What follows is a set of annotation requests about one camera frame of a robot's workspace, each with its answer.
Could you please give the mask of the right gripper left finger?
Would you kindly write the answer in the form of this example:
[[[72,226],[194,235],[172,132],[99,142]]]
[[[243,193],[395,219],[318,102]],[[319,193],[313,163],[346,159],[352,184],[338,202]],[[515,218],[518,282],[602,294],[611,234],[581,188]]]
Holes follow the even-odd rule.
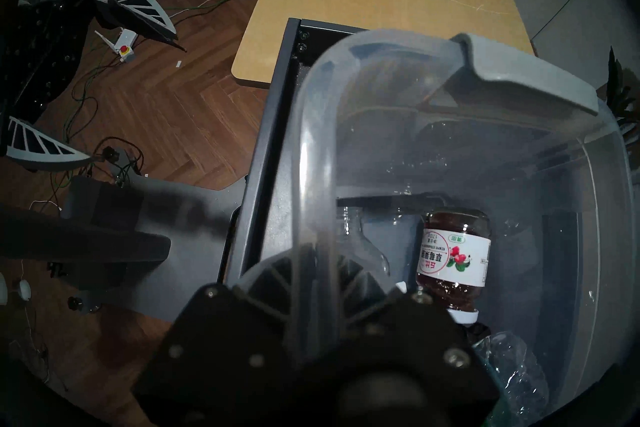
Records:
[[[293,250],[201,287],[133,386],[154,426],[320,426],[320,259]]]

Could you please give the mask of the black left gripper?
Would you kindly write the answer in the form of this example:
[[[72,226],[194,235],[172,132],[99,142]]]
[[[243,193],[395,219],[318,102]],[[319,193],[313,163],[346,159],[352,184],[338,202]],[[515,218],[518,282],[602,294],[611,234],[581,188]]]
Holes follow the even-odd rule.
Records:
[[[133,43],[142,36],[187,52],[156,0],[47,0],[17,11],[1,36],[1,130],[5,156],[31,171],[66,172],[94,162],[27,123],[75,77],[94,20],[103,29],[133,33]]]

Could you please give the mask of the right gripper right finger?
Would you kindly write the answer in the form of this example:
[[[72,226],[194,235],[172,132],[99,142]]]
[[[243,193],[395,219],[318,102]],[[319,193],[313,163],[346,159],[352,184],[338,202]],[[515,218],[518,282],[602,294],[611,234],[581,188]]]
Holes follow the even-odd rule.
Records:
[[[337,263],[320,255],[320,425],[482,426],[499,392],[449,314],[393,290],[347,324]]]

